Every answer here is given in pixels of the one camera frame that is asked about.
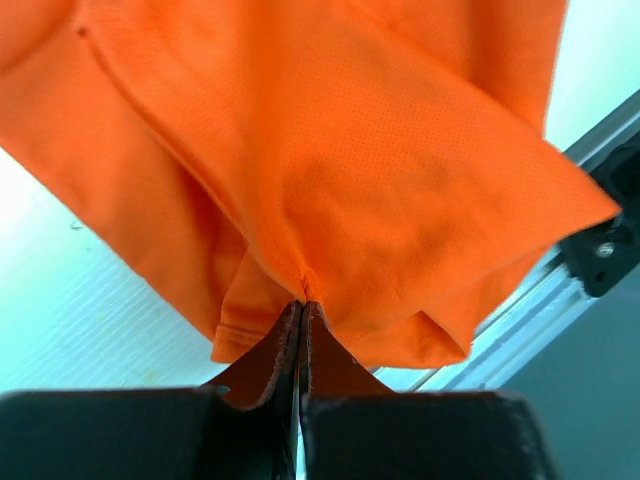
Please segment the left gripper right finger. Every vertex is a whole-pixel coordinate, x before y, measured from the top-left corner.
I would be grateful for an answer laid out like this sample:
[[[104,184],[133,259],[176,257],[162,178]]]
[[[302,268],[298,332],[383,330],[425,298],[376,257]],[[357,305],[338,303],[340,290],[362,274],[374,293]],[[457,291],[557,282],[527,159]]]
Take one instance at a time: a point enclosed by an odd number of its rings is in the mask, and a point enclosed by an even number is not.
[[[552,479],[535,416],[503,391],[396,393],[304,308],[300,423],[309,479]]]

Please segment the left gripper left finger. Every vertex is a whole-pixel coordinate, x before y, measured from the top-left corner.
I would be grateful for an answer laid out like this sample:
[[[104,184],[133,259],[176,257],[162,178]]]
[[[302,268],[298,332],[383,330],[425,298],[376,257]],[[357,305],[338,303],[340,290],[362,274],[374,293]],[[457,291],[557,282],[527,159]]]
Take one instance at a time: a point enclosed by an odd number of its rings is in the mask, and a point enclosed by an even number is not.
[[[2,478],[295,478],[301,316],[200,386],[2,395]]]

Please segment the orange t shirt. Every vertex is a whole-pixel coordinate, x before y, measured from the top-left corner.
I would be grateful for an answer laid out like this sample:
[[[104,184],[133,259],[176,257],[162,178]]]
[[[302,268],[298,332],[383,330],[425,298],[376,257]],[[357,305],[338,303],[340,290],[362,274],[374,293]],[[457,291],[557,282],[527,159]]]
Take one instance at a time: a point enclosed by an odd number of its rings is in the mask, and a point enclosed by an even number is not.
[[[543,135],[562,1],[5,1],[1,145],[231,362],[291,300],[464,360],[618,205]]]

